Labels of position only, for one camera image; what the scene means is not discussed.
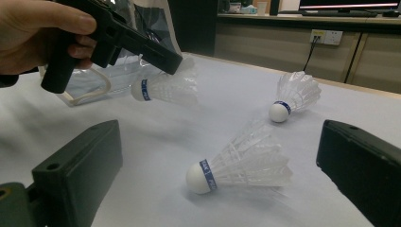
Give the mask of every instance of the desk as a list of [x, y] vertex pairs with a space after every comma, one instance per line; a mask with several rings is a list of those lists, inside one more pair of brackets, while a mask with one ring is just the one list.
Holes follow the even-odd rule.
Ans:
[[0, 183], [32, 183], [30, 170], [90, 126], [118, 119], [124, 166], [94, 227], [372, 226], [315, 165], [325, 119], [361, 127], [401, 147], [401, 97], [321, 84], [322, 98], [288, 122], [273, 124], [290, 158], [291, 184], [195, 195], [186, 170], [213, 158], [250, 119], [266, 116], [282, 72], [193, 56], [199, 105], [185, 108], [131, 96], [67, 107], [23, 75], [0, 89]]

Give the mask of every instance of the hand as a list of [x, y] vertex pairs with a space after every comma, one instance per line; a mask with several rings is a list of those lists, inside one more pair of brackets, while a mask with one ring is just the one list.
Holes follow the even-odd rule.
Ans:
[[0, 75], [47, 64], [60, 29], [78, 34], [67, 50], [81, 59], [77, 68], [91, 67], [96, 45], [86, 36], [96, 30], [91, 15], [45, 0], [0, 0]]

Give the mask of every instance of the cabinet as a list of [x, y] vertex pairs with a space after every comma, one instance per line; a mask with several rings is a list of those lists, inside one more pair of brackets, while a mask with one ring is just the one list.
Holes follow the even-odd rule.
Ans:
[[401, 94], [401, 35], [364, 34], [347, 83]]
[[401, 18], [220, 15], [215, 57], [302, 71], [311, 49], [311, 29], [343, 33], [340, 45], [316, 44], [307, 74], [401, 94]]

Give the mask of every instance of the shuttlecock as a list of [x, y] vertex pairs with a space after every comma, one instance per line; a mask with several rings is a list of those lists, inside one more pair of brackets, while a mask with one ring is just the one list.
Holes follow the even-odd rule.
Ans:
[[131, 86], [132, 96], [139, 101], [159, 99], [191, 106], [198, 103], [197, 72], [192, 58], [185, 58], [174, 75], [161, 72], [140, 78]]
[[253, 121], [211, 162], [206, 159], [192, 165], [186, 184], [197, 194], [218, 186], [283, 186], [292, 175], [288, 158], [271, 135], [265, 121]]
[[321, 97], [319, 83], [305, 72], [284, 74], [277, 84], [277, 98], [269, 109], [274, 122], [283, 122], [294, 111], [300, 111], [315, 104]]

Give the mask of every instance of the shuttlecock cork base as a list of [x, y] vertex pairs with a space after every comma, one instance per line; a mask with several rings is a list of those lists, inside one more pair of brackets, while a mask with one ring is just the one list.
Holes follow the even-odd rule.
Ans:
[[208, 193], [218, 188], [207, 160], [192, 165], [186, 172], [186, 184], [197, 194]]
[[283, 122], [291, 114], [291, 108], [284, 101], [274, 102], [269, 109], [269, 117], [274, 122]]
[[138, 101], [151, 101], [148, 93], [148, 80], [142, 79], [134, 82], [131, 94]]

